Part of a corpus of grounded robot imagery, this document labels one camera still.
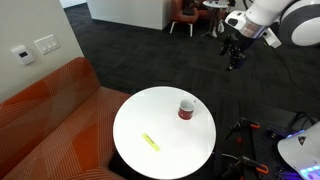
yellow highlighter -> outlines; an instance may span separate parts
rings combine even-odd
[[[156,145],[156,143],[154,143],[152,141],[152,139],[146,133],[142,134],[142,137],[151,145],[151,147],[153,147],[154,150],[156,150],[156,151],[160,150],[159,146]]]

dark carpet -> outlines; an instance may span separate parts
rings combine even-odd
[[[209,22],[199,20],[189,37],[183,24],[169,34],[171,24],[160,31],[94,21],[86,4],[65,11],[103,86],[130,94],[159,85],[189,91],[215,116],[216,147],[225,153],[236,151],[223,137],[239,117],[240,102],[320,117],[319,47],[273,50],[257,40],[245,52],[243,67],[227,72],[229,56],[219,52],[230,27],[217,39],[201,38]]]

mug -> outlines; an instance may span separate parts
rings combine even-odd
[[[180,102],[178,115],[181,119],[189,120],[192,118],[194,111],[194,103],[190,100],[184,99]]]

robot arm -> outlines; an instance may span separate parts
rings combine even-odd
[[[220,53],[230,55],[227,70],[240,68],[246,60],[244,50],[263,34],[269,44],[279,42],[268,28],[280,17],[279,38],[283,43],[296,46],[320,43],[320,0],[255,0],[247,11],[233,11],[225,20],[237,30],[227,36]]]

sofa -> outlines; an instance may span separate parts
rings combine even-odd
[[[123,179],[108,169],[129,94],[79,57],[0,104],[0,179]]]

